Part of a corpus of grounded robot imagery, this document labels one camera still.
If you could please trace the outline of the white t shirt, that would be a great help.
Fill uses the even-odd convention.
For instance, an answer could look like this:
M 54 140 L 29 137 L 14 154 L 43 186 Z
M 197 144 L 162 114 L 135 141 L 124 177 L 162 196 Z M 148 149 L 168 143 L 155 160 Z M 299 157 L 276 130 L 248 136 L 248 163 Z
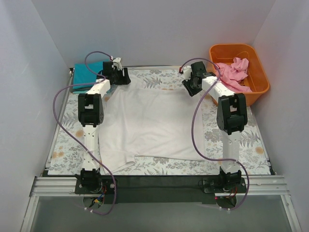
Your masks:
M 201 160 L 204 150 L 200 96 L 186 90 L 119 86 L 106 102 L 99 129 L 102 163 L 112 172 L 136 157 Z

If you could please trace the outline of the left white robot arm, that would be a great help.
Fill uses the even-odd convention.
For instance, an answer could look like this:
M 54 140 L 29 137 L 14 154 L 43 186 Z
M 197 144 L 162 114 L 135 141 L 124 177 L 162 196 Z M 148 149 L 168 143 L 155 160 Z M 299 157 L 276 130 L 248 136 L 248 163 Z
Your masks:
M 102 98 L 112 85 L 128 85 L 131 80 L 127 68 L 122 67 L 121 58 L 102 63 L 96 84 L 84 94 L 78 95 L 78 119 L 82 125 L 84 145 L 87 148 L 78 180 L 81 187 L 92 193 L 102 190 L 100 179 L 100 158 L 98 151 L 99 126 L 104 120 Z

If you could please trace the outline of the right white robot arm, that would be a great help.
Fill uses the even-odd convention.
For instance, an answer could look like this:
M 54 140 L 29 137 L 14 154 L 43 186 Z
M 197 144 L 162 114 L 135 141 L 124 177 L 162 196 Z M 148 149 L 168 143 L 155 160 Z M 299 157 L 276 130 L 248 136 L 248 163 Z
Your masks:
M 183 64 L 179 73 L 184 76 L 182 84 L 191 97 L 205 91 L 217 102 L 216 122 L 222 133 L 223 155 L 219 174 L 209 186 L 224 192 L 234 190 L 241 184 L 240 137 L 248 122 L 245 95 L 229 90 L 220 81 L 221 73 L 208 72 L 202 61 Z

